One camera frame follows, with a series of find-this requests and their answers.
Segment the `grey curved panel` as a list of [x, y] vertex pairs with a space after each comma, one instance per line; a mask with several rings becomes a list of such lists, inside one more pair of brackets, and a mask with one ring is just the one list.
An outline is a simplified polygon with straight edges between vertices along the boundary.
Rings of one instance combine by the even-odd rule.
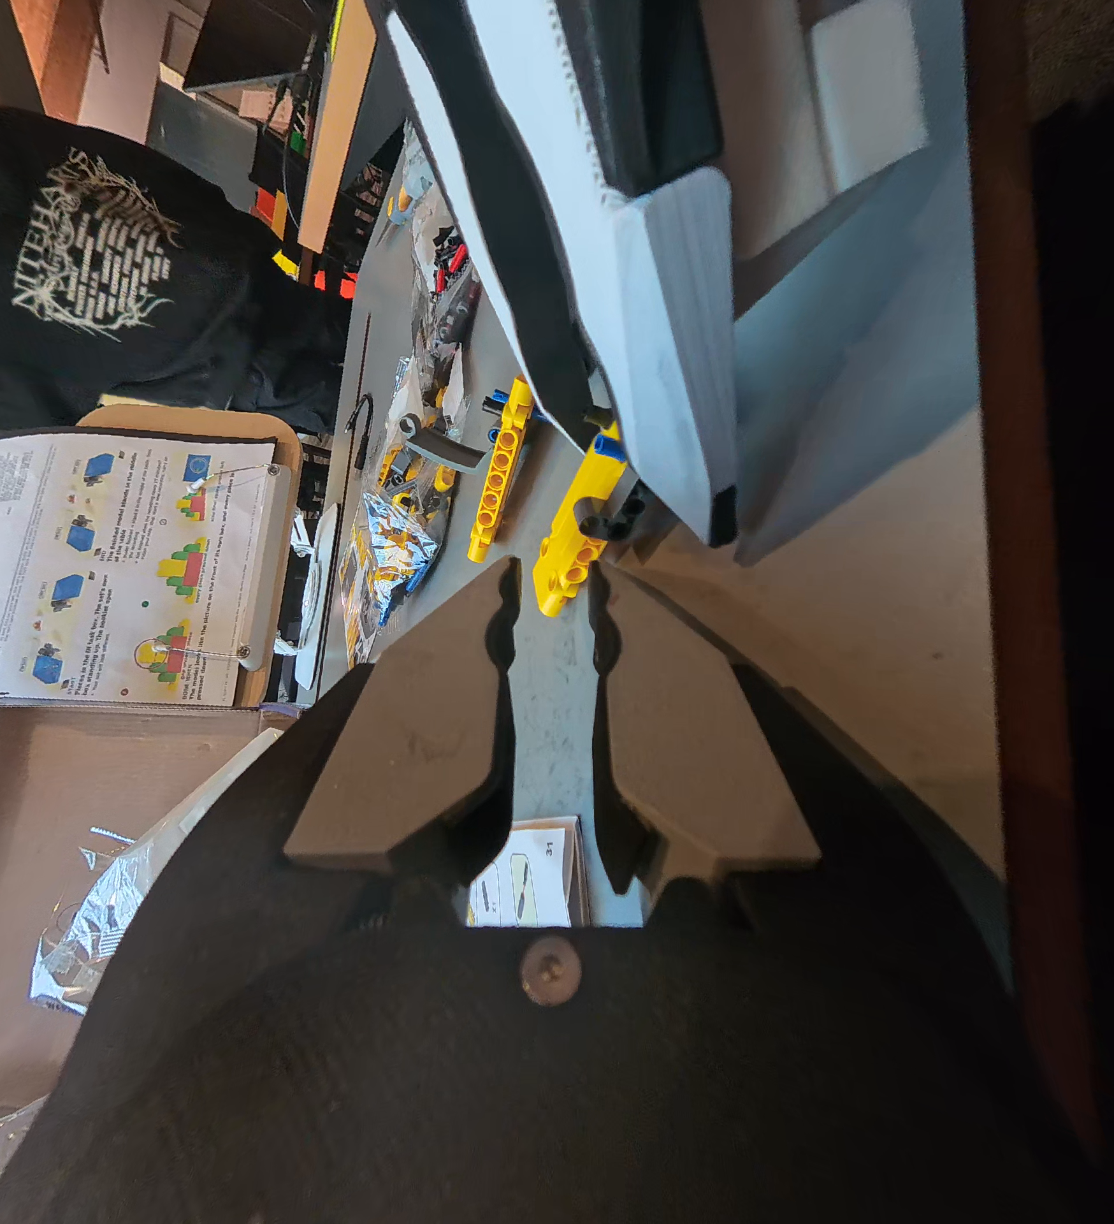
[[438, 425], [426, 425], [417, 415], [407, 412], [399, 416], [396, 428], [405, 437], [405, 445], [420, 455], [428, 461], [439, 467], [450, 467], [458, 473], [472, 473], [485, 458], [485, 449], [469, 448], [458, 441], [452, 441]]

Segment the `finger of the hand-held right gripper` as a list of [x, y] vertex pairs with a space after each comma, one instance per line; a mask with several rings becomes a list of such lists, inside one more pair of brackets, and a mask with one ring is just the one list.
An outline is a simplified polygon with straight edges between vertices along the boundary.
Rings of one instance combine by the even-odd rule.
[[595, 432], [618, 357], [606, 179], [614, 3], [370, 3], [412, 119], [542, 412]]
[[611, 403], [648, 488], [710, 547], [735, 538], [730, 185], [715, 164], [618, 191]]

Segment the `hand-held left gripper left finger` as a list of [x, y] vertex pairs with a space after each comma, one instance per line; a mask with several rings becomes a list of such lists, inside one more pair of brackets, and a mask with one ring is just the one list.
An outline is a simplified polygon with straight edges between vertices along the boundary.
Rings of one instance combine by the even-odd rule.
[[285, 841], [303, 866], [477, 874], [512, 821], [518, 559], [350, 675], [352, 707]]

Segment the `blue cardboard kit box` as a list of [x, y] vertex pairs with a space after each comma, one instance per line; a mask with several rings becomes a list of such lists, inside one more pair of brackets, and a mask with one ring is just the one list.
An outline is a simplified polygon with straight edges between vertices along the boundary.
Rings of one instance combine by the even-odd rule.
[[140, 837], [283, 713], [0, 707], [0, 1114], [48, 1093], [80, 1017], [29, 1001], [44, 931], [100, 859]]

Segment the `yellow black sticker sheet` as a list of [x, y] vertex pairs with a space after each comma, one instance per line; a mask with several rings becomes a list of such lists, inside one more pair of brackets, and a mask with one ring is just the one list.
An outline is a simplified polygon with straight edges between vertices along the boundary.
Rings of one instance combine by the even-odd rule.
[[337, 598], [344, 628], [347, 664], [367, 662], [379, 632], [379, 605], [373, 603], [375, 559], [363, 527], [352, 527], [337, 560]]

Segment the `bag of yellow grey parts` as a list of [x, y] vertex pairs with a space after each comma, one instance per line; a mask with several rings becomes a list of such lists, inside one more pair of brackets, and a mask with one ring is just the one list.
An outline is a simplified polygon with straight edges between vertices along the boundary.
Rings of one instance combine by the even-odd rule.
[[387, 624], [439, 557], [457, 479], [457, 469], [395, 436], [375, 479], [362, 488], [350, 538], [350, 596], [363, 638]]

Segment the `instruction booklet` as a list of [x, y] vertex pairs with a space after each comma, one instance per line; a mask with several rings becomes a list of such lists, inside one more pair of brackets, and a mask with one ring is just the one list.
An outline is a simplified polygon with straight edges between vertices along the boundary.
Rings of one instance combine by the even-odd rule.
[[469, 928], [577, 928], [590, 920], [577, 815], [511, 825], [502, 853], [469, 885]]

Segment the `person's brown clothing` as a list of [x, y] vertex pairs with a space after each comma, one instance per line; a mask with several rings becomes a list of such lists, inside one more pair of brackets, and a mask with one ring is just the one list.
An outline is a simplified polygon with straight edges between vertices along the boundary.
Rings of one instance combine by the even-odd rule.
[[1114, 1221], [1114, 3], [962, 3], [1013, 967]]

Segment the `crumpled clear plastic bag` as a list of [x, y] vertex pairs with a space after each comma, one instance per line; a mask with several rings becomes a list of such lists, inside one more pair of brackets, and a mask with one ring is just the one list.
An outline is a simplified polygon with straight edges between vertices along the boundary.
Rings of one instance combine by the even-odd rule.
[[49, 1010], [85, 1016], [128, 926], [217, 797], [282, 739], [282, 730], [262, 730], [224, 767], [178, 803], [147, 834], [111, 855], [80, 901], [48, 928], [37, 943], [29, 1001]]

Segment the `grey desk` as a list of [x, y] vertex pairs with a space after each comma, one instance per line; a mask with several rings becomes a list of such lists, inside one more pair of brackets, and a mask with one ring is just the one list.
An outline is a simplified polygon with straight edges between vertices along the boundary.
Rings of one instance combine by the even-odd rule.
[[[803, 3], [700, 7], [730, 185], [735, 538], [710, 547], [648, 488], [595, 563], [663, 591], [861, 764], [1004, 965], [962, 3], [814, 3], [814, 24]], [[598, 432], [620, 418], [590, 386]], [[590, 919], [639, 926], [646, 889], [614, 895], [595, 853], [590, 576], [557, 618], [535, 596], [586, 453], [544, 422], [489, 563], [450, 544], [379, 656], [518, 559], [511, 824], [577, 815]]]

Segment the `printed instruction sheet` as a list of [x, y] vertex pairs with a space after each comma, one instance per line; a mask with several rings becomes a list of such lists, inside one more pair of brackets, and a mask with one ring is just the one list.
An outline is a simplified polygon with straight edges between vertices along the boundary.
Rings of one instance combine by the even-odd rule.
[[273, 441], [0, 436], [0, 699], [233, 707]]

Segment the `yellow panel with pins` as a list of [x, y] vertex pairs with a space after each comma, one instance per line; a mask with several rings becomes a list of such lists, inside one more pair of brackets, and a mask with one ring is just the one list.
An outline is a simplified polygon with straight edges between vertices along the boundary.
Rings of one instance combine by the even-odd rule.
[[544, 422], [535, 392], [524, 377], [515, 377], [511, 391], [491, 391], [482, 400], [482, 412], [497, 416], [489, 428], [485, 483], [477, 498], [476, 518], [469, 538], [469, 560], [485, 563], [504, 518], [505, 501], [523, 461], [535, 448], [535, 422]]

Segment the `white sheet holder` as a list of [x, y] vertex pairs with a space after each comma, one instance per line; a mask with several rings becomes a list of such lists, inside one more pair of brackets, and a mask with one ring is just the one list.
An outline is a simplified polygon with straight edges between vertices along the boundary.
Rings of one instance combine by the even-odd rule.
[[294, 524], [290, 469], [266, 463], [253, 490], [247, 559], [231, 638], [231, 654], [243, 672], [260, 670], [273, 647], [278, 618], [277, 573], [288, 552]]

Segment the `wooden board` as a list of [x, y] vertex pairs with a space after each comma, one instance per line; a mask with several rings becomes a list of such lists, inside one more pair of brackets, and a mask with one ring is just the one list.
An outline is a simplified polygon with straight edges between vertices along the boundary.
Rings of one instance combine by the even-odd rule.
[[[111, 403], [88, 412], [77, 428], [96, 432], [133, 432], [133, 436], [171, 436], [171, 437], [200, 437], [200, 441], [273, 441], [271, 463], [290, 469], [290, 494], [294, 506], [299, 488], [303, 445], [285, 422], [257, 412], [227, 412], [204, 408], [166, 408], [149, 403]], [[283, 601], [283, 584], [288, 570], [288, 552], [282, 559], [277, 573], [278, 612]], [[243, 672], [233, 686], [233, 707], [250, 709], [265, 700], [266, 681], [271, 672], [269, 660], [253, 672]]]

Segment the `yellow panel with grey beam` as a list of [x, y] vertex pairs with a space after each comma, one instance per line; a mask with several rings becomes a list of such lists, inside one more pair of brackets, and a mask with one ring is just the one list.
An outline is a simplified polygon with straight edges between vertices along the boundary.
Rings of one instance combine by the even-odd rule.
[[531, 583], [536, 608], [557, 618], [611, 544], [627, 543], [652, 494], [631, 469], [620, 424], [600, 428], [540, 543]]

